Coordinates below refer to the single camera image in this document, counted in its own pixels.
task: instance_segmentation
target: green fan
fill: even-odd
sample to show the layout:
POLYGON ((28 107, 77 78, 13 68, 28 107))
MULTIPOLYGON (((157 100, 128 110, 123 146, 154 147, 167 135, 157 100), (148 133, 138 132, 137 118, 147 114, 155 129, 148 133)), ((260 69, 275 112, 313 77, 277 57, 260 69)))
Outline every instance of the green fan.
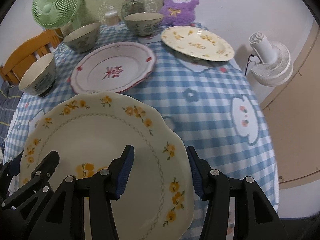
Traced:
POLYGON ((81 0, 33 0, 32 16, 45 29, 57 29, 72 22, 73 29, 81 27, 77 11, 81 0))

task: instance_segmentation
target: yellow bow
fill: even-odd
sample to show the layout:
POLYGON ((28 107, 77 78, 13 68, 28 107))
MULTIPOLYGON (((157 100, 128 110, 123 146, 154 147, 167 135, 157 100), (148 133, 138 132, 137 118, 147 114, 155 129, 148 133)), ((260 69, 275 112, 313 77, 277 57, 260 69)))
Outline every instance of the yellow bow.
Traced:
POLYGON ((173 16, 177 17, 177 13, 181 13, 181 10, 179 10, 179 9, 173 10, 173 9, 169 8, 169 11, 171 12, 171 14, 169 16, 173 15, 173 16))

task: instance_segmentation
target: chair backrest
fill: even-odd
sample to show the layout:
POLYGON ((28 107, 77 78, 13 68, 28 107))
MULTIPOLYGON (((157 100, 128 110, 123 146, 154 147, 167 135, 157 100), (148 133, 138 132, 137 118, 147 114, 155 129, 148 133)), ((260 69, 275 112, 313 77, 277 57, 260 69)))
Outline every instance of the chair backrest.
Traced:
MULTIPOLYGON (((58 35, 62 36, 61 30, 55 30, 58 35)), ((40 57, 50 53, 48 44, 53 48, 57 47, 62 41, 54 30, 46 30, 40 35, 27 40, 20 45, 8 58, 4 66, 0 66, 0 76, 8 82, 18 85, 22 76, 36 62, 35 53, 40 57)))

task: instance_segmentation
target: plate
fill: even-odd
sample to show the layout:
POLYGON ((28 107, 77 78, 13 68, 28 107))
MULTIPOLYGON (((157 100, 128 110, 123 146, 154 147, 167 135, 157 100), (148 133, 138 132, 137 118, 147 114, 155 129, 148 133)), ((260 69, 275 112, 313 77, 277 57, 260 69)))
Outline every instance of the plate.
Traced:
POLYGON ((197 27, 169 27, 161 33, 161 39, 170 48, 200 59, 228 61, 235 56, 224 39, 197 27))
POLYGON ((75 93, 121 93, 143 81, 153 70, 153 51, 136 42, 117 42, 85 56, 74 68, 71 86, 75 93))
POLYGON ((79 94, 45 114, 28 135, 19 185, 51 150, 60 155, 49 179, 56 190, 68 175, 81 179, 108 167, 127 144, 134 147, 134 163, 124 194, 111 202, 120 240, 178 240, 194 212, 185 146, 158 111, 129 96, 79 94))

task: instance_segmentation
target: table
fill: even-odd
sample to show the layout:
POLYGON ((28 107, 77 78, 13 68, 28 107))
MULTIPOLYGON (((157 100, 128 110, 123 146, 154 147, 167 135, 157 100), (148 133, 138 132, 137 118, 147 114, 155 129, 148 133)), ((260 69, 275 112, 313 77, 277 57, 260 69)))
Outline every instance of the table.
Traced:
MULTIPOLYGON (((268 127, 255 94, 236 62, 191 59, 165 46, 160 35, 137 38, 124 24, 101 26, 94 49, 119 41, 144 43, 157 57, 150 76, 124 94, 157 109, 185 146, 194 146, 211 167, 228 177, 254 177, 277 210, 278 175, 268 127)), ((54 88, 44 98, 23 94, 16 110, 17 119, 5 143, 4 162, 23 150, 28 133, 43 114, 75 95, 70 87, 70 75, 87 53, 76 54, 63 43, 57 47, 54 88)), ((17 188, 16 178, 13 189, 17 188)), ((198 239, 206 205, 195 197, 194 220, 182 238, 198 239)))

